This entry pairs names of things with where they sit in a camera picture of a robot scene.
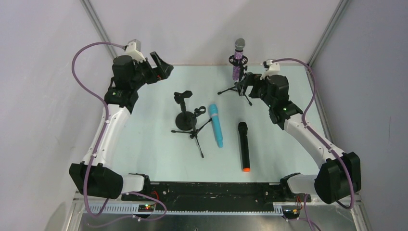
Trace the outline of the black tripod shock-mount stand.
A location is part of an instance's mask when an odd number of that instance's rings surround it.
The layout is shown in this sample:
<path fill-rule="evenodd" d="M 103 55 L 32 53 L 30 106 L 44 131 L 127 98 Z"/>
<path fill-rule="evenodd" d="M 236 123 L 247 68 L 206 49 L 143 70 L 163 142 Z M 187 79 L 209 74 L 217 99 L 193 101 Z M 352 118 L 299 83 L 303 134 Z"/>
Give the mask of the black tripod shock-mount stand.
<path fill-rule="evenodd" d="M 232 78 L 234 81 L 234 85 L 230 88 L 219 91 L 217 94 L 221 95 L 222 93 L 227 91 L 234 91 L 238 93 L 239 96 L 244 97 L 247 100 L 248 104 L 252 106 L 253 105 L 252 102 L 246 95 L 246 89 L 248 87 L 248 84 L 245 82 L 246 81 L 245 71 L 247 70 L 246 65 L 247 62 L 248 62 L 247 57 L 244 56 L 242 53 L 234 54 L 229 57 L 229 63 L 233 65 Z"/>

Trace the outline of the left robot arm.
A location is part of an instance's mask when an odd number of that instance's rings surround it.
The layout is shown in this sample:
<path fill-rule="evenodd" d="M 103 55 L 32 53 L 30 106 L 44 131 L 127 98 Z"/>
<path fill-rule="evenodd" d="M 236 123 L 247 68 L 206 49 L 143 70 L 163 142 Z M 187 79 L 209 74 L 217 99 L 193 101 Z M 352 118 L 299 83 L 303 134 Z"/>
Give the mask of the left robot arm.
<path fill-rule="evenodd" d="M 140 192 L 144 188 L 146 175 L 120 175 L 112 167 L 119 136 L 139 98 L 138 90 L 145 84 L 167 79 L 174 69 L 156 52 L 150 56 L 155 67 L 147 59 L 136 60 L 131 54 L 113 60 L 114 75 L 102 101 L 104 109 L 98 131 L 83 160 L 69 168 L 69 175 L 82 195 L 116 199 L 123 193 Z"/>

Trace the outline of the purple glitter microphone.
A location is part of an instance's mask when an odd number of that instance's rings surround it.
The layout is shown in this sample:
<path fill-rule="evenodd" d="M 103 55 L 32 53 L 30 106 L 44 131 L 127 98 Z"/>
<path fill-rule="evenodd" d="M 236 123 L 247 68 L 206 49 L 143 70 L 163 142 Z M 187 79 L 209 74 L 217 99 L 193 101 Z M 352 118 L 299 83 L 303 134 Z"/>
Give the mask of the purple glitter microphone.
<path fill-rule="evenodd" d="M 235 53 L 234 53 L 235 60 L 240 60 L 242 58 L 244 47 L 245 47 L 245 40 L 243 38 L 239 38 L 235 41 Z M 241 68 L 239 65 L 235 65 L 233 67 L 232 79 L 234 81 L 239 80 L 240 71 L 241 71 Z"/>

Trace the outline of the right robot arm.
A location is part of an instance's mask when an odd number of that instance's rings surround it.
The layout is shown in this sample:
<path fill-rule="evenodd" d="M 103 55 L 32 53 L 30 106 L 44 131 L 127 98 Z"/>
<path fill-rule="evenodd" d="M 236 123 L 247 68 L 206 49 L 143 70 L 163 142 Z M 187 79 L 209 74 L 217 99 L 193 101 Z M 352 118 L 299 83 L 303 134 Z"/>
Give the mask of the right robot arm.
<path fill-rule="evenodd" d="M 360 158 L 354 152 L 344 152 L 314 130 L 305 112 L 290 101 L 287 77 L 249 72 L 235 85 L 239 92 L 251 86 L 249 97 L 259 98 L 268 106 L 272 123 L 295 138 L 319 168 L 317 175 L 294 173 L 282 178 L 290 192 L 317 195 L 327 204 L 349 196 L 353 205 L 355 193 L 361 190 Z"/>

